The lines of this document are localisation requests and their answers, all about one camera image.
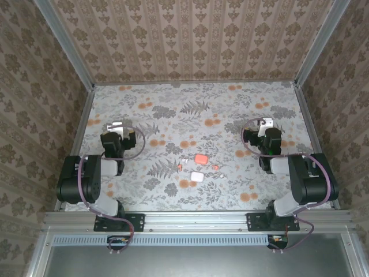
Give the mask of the grey sheet metal panel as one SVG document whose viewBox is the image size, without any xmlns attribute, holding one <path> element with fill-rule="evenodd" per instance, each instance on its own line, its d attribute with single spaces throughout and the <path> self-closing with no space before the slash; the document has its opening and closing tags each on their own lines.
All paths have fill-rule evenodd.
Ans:
<svg viewBox="0 0 369 277">
<path fill-rule="evenodd" d="M 353 277 L 337 235 L 312 235 L 292 250 L 265 246 L 52 248 L 45 277 Z"/>
</svg>

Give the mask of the aluminium side rail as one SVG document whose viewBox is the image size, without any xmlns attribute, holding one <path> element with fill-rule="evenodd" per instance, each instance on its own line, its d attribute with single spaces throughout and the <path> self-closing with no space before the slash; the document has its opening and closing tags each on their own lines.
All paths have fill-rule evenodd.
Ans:
<svg viewBox="0 0 369 277">
<path fill-rule="evenodd" d="M 322 152 L 321 145 L 319 143 L 319 139 L 314 127 L 314 123 L 312 121 L 312 117 L 310 115 L 308 105 L 306 103 L 305 97 L 303 95 L 303 91 L 301 88 L 294 86 L 295 94 L 300 106 L 300 110 L 302 112 L 302 116 L 306 125 L 307 133 L 310 138 L 311 146 L 314 152 Z"/>
<path fill-rule="evenodd" d="M 76 136 L 75 136 L 75 139 L 74 139 L 73 146 L 71 148 L 70 155 L 79 155 L 79 153 L 80 153 L 80 149 L 81 149 L 83 138 L 84 138 L 85 129 L 86 129 L 86 126 L 88 124 L 90 111 L 91 111 L 92 105 L 93 105 L 94 96 L 95 96 L 95 84 L 92 84 L 92 88 L 88 91 L 87 96 L 86 96 L 86 102 L 84 104 L 84 108 L 83 108 L 81 118 L 80 118 L 80 123 L 79 123 L 78 129 L 76 131 Z"/>
</svg>

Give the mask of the aluminium frame post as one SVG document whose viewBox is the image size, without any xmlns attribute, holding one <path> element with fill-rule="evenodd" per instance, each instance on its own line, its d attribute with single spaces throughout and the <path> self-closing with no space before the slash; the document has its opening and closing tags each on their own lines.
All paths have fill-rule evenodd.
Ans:
<svg viewBox="0 0 369 277">
<path fill-rule="evenodd" d="M 68 60 L 74 67 L 74 70 L 78 74 L 81 82 L 86 88 L 88 93 L 93 91 L 94 82 L 92 77 L 84 64 L 82 55 L 78 52 L 74 45 L 71 36 L 67 32 L 67 28 L 57 15 L 56 10 L 53 8 L 51 0 L 34 0 L 35 4 L 39 8 L 41 14 L 46 20 L 47 24 L 51 28 L 54 36 L 58 40 L 59 44 L 63 48 Z"/>
<path fill-rule="evenodd" d="M 319 56 L 322 54 L 323 49 L 332 36 L 333 31 L 335 30 L 342 15 L 345 13 L 349 3 L 350 0 L 334 0 L 329 13 L 320 27 L 317 36 L 295 77 L 295 84 L 298 88 L 300 88 L 307 80 L 307 77 L 312 71 Z"/>
</svg>

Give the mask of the thin aluminium wall rail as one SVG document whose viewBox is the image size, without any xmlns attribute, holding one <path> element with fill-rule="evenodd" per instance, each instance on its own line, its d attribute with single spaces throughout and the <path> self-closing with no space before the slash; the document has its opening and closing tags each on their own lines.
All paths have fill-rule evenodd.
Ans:
<svg viewBox="0 0 369 277">
<path fill-rule="evenodd" d="M 207 84 L 207 83 L 219 83 L 219 84 L 231 84 L 231 83 L 276 83 L 276 82 L 288 82 L 295 83 L 293 79 L 282 79 L 282 80 L 180 80 L 180 81 L 135 81 L 129 83 L 95 83 L 93 86 L 112 86 L 112 85 L 182 85 L 182 84 Z"/>
</svg>

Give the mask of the floral patterned table cover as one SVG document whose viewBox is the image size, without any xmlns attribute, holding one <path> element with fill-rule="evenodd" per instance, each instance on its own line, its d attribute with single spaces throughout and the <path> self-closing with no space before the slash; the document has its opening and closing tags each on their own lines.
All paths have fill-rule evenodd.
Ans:
<svg viewBox="0 0 369 277">
<path fill-rule="evenodd" d="M 257 149 L 242 144 L 241 128 L 259 117 L 281 130 L 283 153 L 312 152 L 294 85 L 276 82 L 96 87 L 80 154 L 103 152 L 107 125 L 135 126 L 137 145 L 125 153 L 123 174 L 101 182 L 126 210 L 263 209 L 289 192 L 290 181 L 263 172 Z M 208 164 L 196 164 L 196 154 L 207 155 Z M 193 171 L 204 181 L 191 182 Z"/>
</svg>

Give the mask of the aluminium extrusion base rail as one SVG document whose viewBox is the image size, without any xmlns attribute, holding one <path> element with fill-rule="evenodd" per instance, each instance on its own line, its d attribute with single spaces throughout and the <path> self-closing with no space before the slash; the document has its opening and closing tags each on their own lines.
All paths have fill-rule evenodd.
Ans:
<svg viewBox="0 0 369 277">
<path fill-rule="evenodd" d="M 259 211 L 185 211 L 144 212 L 141 234 L 237 234 L 248 233 L 248 215 Z M 298 215 L 315 226 L 317 234 L 341 234 L 354 231 L 355 224 L 345 210 L 310 209 Z M 89 212 L 48 212 L 42 232 L 92 234 L 95 216 Z"/>
</svg>

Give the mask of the aluminium panel frame bar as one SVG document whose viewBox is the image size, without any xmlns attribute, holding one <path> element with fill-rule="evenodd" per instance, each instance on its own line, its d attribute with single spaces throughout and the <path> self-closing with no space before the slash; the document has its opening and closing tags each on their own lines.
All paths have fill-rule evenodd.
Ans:
<svg viewBox="0 0 369 277">
<path fill-rule="evenodd" d="M 47 229 L 43 229 L 35 245 L 31 262 L 26 277 L 44 277 L 48 259 L 52 250 L 54 235 Z"/>
<path fill-rule="evenodd" d="M 349 227 L 341 234 L 352 277 L 369 277 L 369 263 L 357 232 Z"/>
</svg>

